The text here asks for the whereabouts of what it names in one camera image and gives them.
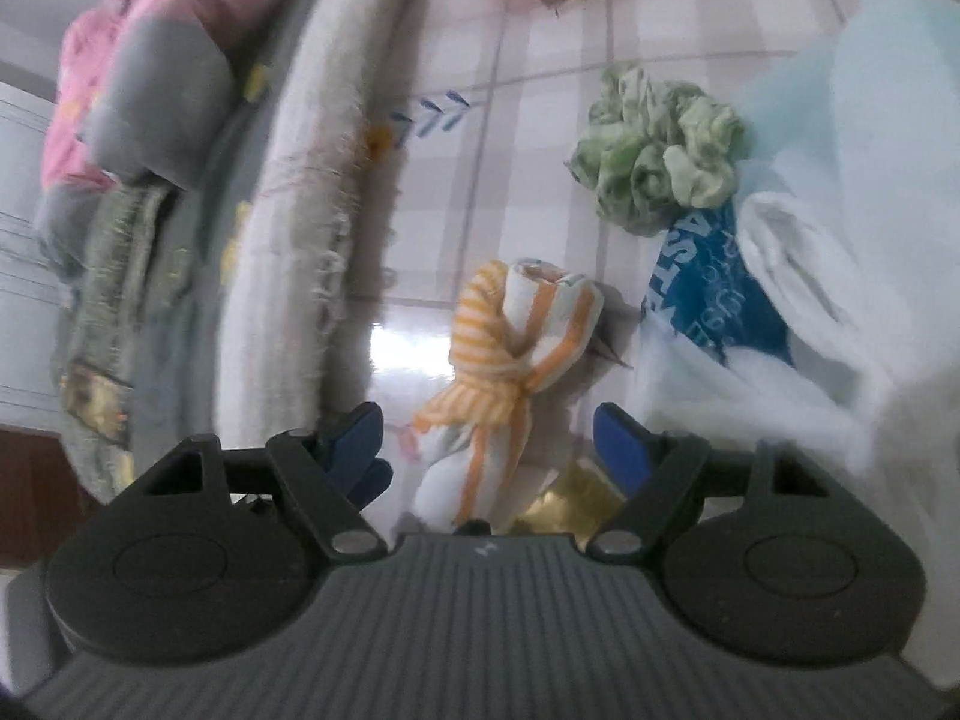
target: orange and white striped fabric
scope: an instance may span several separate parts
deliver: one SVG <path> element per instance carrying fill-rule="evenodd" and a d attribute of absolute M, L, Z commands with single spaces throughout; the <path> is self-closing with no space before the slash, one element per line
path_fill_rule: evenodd
<path fill-rule="evenodd" d="M 586 276 L 539 260 L 489 262 L 453 317 L 453 383 L 416 412 L 413 435 L 429 465 L 412 507 L 446 532 L 488 518 L 530 436 L 530 396 L 587 348 L 603 295 Z"/>

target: gold wrapper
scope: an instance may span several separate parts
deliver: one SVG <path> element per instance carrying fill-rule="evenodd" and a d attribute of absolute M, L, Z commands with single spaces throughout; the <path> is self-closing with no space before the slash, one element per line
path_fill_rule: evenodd
<path fill-rule="evenodd" d="M 623 495 L 603 471 L 589 460 L 578 460 L 510 524 L 507 532 L 515 536 L 572 533 L 583 549 L 623 502 Z"/>

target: white cabinet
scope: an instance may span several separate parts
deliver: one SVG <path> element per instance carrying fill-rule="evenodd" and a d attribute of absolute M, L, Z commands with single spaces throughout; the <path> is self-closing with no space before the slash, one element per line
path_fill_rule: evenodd
<path fill-rule="evenodd" d="M 0 425 L 56 431 L 56 279 L 32 237 L 53 105 L 0 84 Z"/>

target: green garment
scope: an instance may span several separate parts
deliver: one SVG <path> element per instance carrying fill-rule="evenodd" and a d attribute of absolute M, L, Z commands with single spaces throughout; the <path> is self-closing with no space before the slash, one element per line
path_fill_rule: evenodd
<path fill-rule="evenodd" d="M 597 213 L 650 233 L 685 209 L 717 208 L 736 189 L 728 159 L 742 131 L 733 108 L 692 83 L 654 81 L 637 63 L 610 66 L 566 165 L 596 191 Z"/>

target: round screw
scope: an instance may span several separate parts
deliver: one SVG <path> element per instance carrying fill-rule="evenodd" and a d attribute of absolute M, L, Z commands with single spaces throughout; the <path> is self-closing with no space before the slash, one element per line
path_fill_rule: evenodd
<path fill-rule="evenodd" d="M 373 552 L 380 541 L 370 531 L 343 531 L 330 542 L 341 555 L 366 555 Z"/>
<path fill-rule="evenodd" d="M 594 549 L 607 557 L 627 557 L 643 549 L 643 541 L 629 531 L 606 531 L 593 540 Z"/>

